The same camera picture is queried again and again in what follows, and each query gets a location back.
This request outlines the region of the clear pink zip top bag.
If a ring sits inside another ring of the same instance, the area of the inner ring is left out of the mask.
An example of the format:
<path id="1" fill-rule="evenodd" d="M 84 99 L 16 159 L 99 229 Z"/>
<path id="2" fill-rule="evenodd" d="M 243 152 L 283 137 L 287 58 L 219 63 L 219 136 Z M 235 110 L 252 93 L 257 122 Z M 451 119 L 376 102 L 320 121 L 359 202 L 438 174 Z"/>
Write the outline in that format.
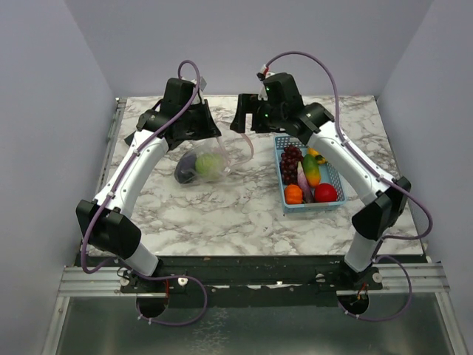
<path id="1" fill-rule="evenodd" d="M 206 139 L 193 144 L 178 160 L 174 179 L 181 185 L 199 185 L 224 180 L 238 166 L 249 162 L 254 155 L 254 146 L 246 134 L 240 135 L 249 147 L 249 156 L 232 160 L 221 137 Z"/>

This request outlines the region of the green toy cabbage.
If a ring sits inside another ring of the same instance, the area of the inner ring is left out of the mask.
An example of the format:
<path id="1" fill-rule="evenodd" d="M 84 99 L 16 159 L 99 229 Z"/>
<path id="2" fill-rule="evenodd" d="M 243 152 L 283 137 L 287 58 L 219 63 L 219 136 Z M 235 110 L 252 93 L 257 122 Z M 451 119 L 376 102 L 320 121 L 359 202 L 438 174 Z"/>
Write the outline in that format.
<path id="1" fill-rule="evenodd" d="M 195 169 L 200 177 L 213 180 L 220 177 L 225 167 L 225 159 L 221 154 L 203 153 L 197 157 Z"/>

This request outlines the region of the dark purple toy eggplant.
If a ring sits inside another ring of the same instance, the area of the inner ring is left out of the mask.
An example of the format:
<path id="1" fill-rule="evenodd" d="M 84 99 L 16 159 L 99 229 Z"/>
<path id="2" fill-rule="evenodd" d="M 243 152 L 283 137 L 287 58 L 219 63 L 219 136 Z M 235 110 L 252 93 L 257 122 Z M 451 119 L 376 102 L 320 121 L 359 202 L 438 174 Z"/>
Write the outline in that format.
<path id="1" fill-rule="evenodd" d="M 195 169 L 197 155 L 188 152 L 185 153 L 178 161 L 174 170 L 174 178 L 180 184 L 194 183 L 197 179 L 197 172 Z"/>

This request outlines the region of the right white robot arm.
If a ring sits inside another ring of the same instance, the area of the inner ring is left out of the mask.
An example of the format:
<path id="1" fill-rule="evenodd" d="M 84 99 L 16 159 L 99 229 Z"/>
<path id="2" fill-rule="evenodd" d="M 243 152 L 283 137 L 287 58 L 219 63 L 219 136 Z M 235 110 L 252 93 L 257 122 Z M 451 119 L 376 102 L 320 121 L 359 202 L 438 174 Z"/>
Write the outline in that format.
<path id="1" fill-rule="evenodd" d="M 356 289 L 367 278 L 381 238 L 404 212 L 406 192 L 411 183 L 394 178 L 370 160 L 336 126 L 334 116 L 320 103 L 305 104 L 292 75 L 281 72 L 262 82 L 265 98 L 242 93 L 231 130 L 245 132 L 246 116 L 251 116 L 255 133 L 284 132 L 315 149 L 347 180 L 364 204 L 352 218 L 353 241 L 339 272 L 341 284 Z"/>

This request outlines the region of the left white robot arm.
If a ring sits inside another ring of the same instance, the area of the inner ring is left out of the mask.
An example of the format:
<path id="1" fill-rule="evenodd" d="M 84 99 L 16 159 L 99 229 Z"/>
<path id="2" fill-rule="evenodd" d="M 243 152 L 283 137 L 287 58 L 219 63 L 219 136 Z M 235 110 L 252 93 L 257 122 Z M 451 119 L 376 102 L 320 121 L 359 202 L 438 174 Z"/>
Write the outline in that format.
<path id="1" fill-rule="evenodd" d="M 83 245 L 113 254 L 139 273 L 137 282 L 144 290 L 158 290 L 163 283 L 159 259 L 143 245 L 141 231 L 131 221 L 137 198 L 168 151 L 185 141 L 220 135 L 198 85 L 170 78 L 163 98 L 138 118 L 129 150 L 109 182 L 91 201 L 77 205 Z"/>

